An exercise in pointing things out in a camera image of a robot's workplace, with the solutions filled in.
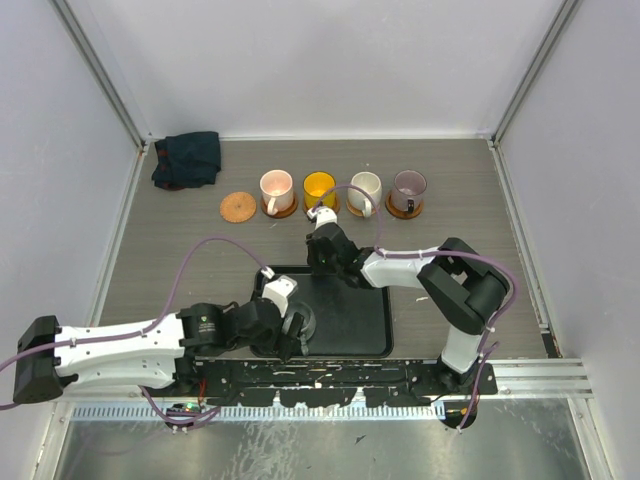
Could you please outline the purple glass mug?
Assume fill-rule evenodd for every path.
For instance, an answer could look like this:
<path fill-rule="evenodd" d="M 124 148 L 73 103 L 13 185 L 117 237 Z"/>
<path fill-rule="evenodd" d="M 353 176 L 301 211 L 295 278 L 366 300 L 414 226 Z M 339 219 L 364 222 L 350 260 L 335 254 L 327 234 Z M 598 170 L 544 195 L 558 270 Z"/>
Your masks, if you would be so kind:
<path fill-rule="evenodd" d="M 398 211 L 413 214 L 422 203 L 426 189 L 427 180 L 420 172 L 400 171 L 393 181 L 391 204 Z"/>

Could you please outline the light cork coaster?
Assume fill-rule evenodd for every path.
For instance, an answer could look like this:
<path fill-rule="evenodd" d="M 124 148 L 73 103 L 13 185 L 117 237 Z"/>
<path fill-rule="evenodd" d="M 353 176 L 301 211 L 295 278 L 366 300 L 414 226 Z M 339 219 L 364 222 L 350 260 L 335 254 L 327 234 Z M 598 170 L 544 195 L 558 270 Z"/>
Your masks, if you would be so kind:
<path fill-rule="evenodd" d="M 348 199 L 347 199 L 347 202 L 346 202 L 346 206 L 347 206 L 349 212 L 351 212 L 356 217 L 360 217 L 360 218 L 371 218 L 372 216 L 374 216 L 374 215 L 376 215 L 378 213 L 377 210 L 374 208 L 369 216 L 365 216 L 362 211 L 360 211 L 360 210 L 356 209 L 355 207 L 353 207 Z"/>
<path fill-rule="evenodd" d="M 248 192 L 233 192 L 220 203 L 220 215 L 229 223 L 244 223 L 256 213 L 257 203 Z"/>

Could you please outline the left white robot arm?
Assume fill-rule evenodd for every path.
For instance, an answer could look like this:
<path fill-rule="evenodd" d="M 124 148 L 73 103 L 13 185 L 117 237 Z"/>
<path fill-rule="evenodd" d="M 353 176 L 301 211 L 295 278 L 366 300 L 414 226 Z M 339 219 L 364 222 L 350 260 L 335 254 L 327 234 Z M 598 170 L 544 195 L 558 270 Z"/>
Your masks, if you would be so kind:
<path fill-rule="evenodd" d="M 53 315 L 36 319 L 20 338 L 13 403 L 43 403 L 64 393 L 146 388 L 188 396 L 205 381 L 204 357 L 252 347 L 282 361 L 304 350 L 316 329 L 312 310 L 293 302 L 285 313 L 270 300 L 244 305 L 197 303 L 160 325 L 139 322 L 132 337 L 121 326 L 76 329 Z"/>

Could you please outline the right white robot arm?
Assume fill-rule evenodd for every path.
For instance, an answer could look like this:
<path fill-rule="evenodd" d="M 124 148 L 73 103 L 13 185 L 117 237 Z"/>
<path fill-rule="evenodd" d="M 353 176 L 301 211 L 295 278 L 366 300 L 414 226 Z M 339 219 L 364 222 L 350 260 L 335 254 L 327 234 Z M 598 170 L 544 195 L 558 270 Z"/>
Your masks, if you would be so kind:
<path fill-rule="evenodd" d="M 327 223 L 306 236 L 306 246 L 313 272 L 335 275 L 353 288 L 427 292 L 450 324 L 438 358 L 438 379 L 452 394 L 473 383 L 490 329 L 517 293 L 517 281 L 509 272 L 455 237 L 428 250 L 359 248 L 341 227 Z"/>

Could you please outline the yellow mug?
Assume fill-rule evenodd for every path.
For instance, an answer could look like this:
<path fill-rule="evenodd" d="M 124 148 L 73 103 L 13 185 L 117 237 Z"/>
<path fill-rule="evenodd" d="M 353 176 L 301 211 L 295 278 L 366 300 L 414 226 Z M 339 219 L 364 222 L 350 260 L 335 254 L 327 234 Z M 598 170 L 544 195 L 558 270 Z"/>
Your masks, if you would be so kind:
<path fill-rule="evenodd" d="M 335 185 L 335 179 L 327 172 L 316 171 L 307 175 L 303 182 L 305 209 L 311 209 Z"/>

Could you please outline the grey glass mug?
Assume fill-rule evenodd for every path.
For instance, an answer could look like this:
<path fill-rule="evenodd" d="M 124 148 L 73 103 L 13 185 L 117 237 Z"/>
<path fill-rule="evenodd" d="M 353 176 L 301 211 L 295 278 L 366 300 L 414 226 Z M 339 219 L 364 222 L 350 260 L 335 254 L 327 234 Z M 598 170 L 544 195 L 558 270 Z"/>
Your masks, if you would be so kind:
<path fill-rule="evenodd" d="M 302 316 L 302 326 L 298 333 L 300 353 L 302 356 L 308 356 L 308 343 L 316 330 L 316 317 L 311 306 L 304 301 L 296 301 L 289 304 L 287 321 L 292 323 L 296 314 Z"/>

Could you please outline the pink ceramic mug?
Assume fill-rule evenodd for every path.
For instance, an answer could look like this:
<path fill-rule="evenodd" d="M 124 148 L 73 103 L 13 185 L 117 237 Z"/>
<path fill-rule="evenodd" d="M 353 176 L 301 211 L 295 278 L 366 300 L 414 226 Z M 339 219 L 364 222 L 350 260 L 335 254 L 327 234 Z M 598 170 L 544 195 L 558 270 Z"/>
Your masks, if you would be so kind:
<path fill-rule="evenodd" d="M 262 201 L 269 216 L 288 210 L 294 203 L 293 179 L 284 170 L 271 170 L 260 179 Z"/>

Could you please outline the white ceramic mug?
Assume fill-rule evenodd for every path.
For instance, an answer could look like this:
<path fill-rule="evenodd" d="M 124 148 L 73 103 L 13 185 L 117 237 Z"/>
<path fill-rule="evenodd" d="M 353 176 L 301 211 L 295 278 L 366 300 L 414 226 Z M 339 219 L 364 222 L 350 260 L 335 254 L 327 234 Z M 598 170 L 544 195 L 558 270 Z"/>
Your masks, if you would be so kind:
<path fill-rule="evenodd" d="M 348 200 L 353 207 L 369 216 L 372 210 L 380 206 L 382 198 L 381 179 L 372 172 L 356 173 L 351 179 L 348 189 Z"/>

